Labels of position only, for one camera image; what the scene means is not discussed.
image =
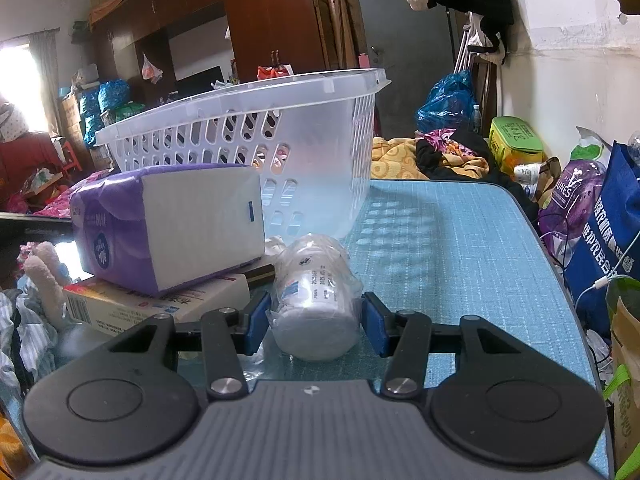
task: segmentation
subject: plush toy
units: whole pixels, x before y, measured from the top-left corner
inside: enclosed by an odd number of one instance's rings
[[[52,243],[43,242],[36,245],[25,260],[23,269],[40,293],[47,320],[56,330],[61,331],[68,325],[62,287],[68,285],[70,280],[63,273],[63,266]]]

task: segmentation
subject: window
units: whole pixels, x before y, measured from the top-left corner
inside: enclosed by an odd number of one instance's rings
[[[0,48],[0,94],[24,114],[31,132],[49,131],[40,88],[29,44]]]

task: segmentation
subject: green strap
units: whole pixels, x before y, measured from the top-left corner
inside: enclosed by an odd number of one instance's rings
[[[625,463],[620,466],[616,472],[616,480],[625,480],[626,477],[633,474],[640,467],[640,444],[636,446],[634,452],[629,455]]]
[[[616,373],[613,374],[611,382],[609,386],[604,389],[602,393],[604,395],[605,400],[609,399],[611,394],[615,392],[620,384],[625,383],[631,380],[631,376],[629,375],[629,370],[626,365],[620,365],[616,370]]]
[[[611,394],[620,387],[620,384],[626,383],[630,380],[631,376],[629,375],[628,368],[626,365],[620,365],[616,369],[616,373],[613,374],[609,386],[607,386],[602,393],[605,400],[609,399]],[[625,460],[625,463],[620,466],[620,469],[616,472],[616,480],[625,480],[625,478],[633,474],[638,468],[640,468],[640,444],[636,446],[634,452]]]

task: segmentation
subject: white plastic basket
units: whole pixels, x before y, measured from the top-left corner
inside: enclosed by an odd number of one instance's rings
[[[96,137],[121,171],[253,164],[261,173],[266,236],[339,238],[369,189],[374,98],[389,83],[382,69],[246,83],[149,110]]]

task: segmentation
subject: tissue pack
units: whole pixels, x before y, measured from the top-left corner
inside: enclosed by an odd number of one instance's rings
[[[264,254],[260,177],[237,164],[153,166],[71,198],[82,268],[160,296]]]

